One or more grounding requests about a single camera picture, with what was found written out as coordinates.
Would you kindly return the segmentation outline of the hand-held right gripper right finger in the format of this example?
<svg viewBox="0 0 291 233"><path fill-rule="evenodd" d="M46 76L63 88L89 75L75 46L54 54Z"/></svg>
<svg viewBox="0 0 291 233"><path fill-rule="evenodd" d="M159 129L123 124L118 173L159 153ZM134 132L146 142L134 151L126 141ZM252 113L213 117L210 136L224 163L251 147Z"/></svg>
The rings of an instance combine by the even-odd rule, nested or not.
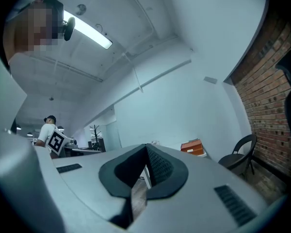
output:
<svg viewBox="0 0 291 233"><path fill-rule="evenodd" d="M164 146L157 148L181 160L188 168L185 185L172 197L149 200L128 227L130 233L227 233L238 225L216 187L228 186L256 214L267 208L263 197L247 182L206 157Z"/></svg>

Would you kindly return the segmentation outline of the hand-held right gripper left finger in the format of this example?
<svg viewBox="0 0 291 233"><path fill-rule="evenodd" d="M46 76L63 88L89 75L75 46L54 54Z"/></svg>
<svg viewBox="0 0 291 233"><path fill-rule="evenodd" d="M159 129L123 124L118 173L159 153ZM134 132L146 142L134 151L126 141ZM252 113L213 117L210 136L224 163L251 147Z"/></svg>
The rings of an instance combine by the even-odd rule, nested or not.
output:
<svg viewBox="0 0 291 233"><path fill-rule="evenodd" d="M119 228L109 220L121 213L125 199L111 196L101 184L98 172L105 162L133 148L58 159L51 159L46 148L34 148L65 229Z"/></svg>

